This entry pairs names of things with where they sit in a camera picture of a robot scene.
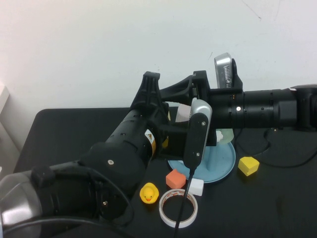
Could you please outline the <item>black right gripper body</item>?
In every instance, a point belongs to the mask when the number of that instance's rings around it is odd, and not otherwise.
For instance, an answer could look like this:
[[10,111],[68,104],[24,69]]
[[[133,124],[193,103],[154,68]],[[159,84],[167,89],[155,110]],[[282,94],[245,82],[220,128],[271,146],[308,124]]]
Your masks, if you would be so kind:
[[193,72],[195,97],[203,100],[212,109],[211,121],[207,135],[207,146],[227,144],[232,141],[230,124],[230,94],[225,89],[211,89],[207,73],[204,70]]

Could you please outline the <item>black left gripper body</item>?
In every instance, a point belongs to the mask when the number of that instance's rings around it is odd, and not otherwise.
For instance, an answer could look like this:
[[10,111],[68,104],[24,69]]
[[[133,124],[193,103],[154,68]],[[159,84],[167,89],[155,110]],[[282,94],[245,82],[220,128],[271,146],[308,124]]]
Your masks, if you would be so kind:
[[152,132],[156,142],[153,158],[182,159],[188,132],[187,122],[172,122],[168,117],[154,112]]

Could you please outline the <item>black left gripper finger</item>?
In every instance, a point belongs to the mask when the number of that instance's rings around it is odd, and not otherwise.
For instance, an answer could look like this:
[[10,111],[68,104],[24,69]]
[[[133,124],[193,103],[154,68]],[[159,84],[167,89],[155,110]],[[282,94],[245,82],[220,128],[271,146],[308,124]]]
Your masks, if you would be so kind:
[[168,117],[168,105],[162,101],[159,79],[159,73],[146,71],[143,74],[141,85],[131,104],[131,110],[141,110],[149,114],[159,112],[163,117]]

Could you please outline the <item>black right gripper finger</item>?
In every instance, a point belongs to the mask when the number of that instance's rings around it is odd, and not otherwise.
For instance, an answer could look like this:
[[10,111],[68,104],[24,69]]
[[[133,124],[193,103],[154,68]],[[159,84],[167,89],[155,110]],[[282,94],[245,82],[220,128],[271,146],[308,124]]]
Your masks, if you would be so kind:
[[160,89],[161,99],[164,102],[190,105],[195,96],[195,85],[192,78],[193,76],[189,75],[176,84]]

